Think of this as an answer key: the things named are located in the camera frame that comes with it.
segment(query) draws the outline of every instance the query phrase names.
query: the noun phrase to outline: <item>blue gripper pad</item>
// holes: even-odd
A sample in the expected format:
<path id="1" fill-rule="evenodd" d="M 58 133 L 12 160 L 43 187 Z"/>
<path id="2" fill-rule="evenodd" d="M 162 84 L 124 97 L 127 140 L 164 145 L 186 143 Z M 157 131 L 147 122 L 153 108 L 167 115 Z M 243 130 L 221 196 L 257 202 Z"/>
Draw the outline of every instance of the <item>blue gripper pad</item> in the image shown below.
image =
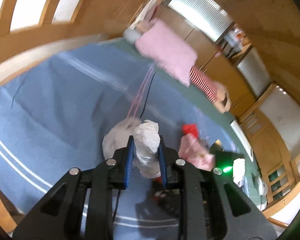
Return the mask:
<path id="1" fill-rule="evenodd" d="M 132 166 L 133 166 L 133 152 L 134 152 L 134 139 L 133 136 L 129 137 L 128 145 L 127 145 L 127 162 L 124 170 L 124 185 L 127 188 L 130 183 Z"/>
<path id="2" fill-rule="evenodd" d="M 162 184 L 163 187 L 166 188 L 167 187 L 167 165 L 164 157 L 164 149 L 165 149 L 165 145 L 163 139 L 160 136 L 160 144 L 158 147 L 158 159 L 159 159 Z"/>

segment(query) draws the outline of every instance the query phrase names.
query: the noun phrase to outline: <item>bed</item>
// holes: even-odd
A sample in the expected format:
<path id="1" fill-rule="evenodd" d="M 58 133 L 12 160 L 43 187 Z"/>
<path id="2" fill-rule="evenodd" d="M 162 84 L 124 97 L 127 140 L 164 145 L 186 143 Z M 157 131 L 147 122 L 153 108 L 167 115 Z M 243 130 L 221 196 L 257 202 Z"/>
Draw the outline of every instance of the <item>bed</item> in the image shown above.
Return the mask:
<path id="1" fill-rule="evenodd" d="M 60 52 L 0 87 L 0 190 L 27 213 L 70 168 L 103 161 L 104 135 L 127 116 L 150 68 L 155 76 L 137 116 L 145 107 L 141 119 L 159 124 L 168 147 L 178 150 L 181 125 L 197 123 L 209 145 L 219 139 L 225 150 L 246 154 L 230 113 L 220 114 L 196 87 L 181 85 L 115 39 Z M 260 207 L 266 198 L 254 189 L 258 174 L 247 157 L 243 190 Z M 176 238 L 178 221 L 157 207 L 150 187 L 134 169 L 120 197 L 115 239 Z"/>

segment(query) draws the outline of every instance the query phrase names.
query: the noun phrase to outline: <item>pink cloth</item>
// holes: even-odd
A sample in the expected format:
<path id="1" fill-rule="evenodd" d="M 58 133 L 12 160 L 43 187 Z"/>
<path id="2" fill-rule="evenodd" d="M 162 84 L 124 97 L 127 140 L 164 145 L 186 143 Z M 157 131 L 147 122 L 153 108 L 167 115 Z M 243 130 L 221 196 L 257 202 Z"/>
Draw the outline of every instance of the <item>pink cloth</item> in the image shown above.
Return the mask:
<path id="1" fill-rule="evenodd" d="M 215 166 L 214 155 L 210 154 L 191 133 L 181 138 L 178 155 L 201 170 L 211 171 Z"/>
<path id="2" fill-rule="evenodd" d="M 135 42 L 139 53 L 150 57 L 170 76 L 185 86 L 190 85 L 191 67 L 197 52 L 175 34 L 162 20 L 150 21 L 152 28 Z"/>

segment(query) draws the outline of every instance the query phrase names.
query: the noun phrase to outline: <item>pink pillow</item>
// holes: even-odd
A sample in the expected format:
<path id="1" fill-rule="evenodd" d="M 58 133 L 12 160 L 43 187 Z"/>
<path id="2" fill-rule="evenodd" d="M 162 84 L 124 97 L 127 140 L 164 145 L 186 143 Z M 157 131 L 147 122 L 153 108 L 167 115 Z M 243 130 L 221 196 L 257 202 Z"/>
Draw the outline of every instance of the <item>pink pillow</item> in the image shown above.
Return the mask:
<path id="1" fill-rule="evenodd" d="M 162 20 L 150 21 L 152 28 L 135 42 L 139 53 L 150 57 L 170 76 L 185 86 L 190 85 L 189 73 L 198 58 L 197 52 L 175 34 Z"/>

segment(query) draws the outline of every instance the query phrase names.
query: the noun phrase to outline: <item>white wall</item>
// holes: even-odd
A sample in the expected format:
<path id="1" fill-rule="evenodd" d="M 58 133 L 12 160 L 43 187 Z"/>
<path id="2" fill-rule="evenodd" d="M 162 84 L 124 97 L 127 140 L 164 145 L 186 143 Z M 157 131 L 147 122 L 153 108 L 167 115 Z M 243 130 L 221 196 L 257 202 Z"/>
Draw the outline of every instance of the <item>white wall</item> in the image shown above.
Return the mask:
<path id="1" fill-rule="evenodd" d="M 259 109 L 268 117 L 284 140 L 291 158 L 300 153 L 300 106 L 277 87 Z"/>

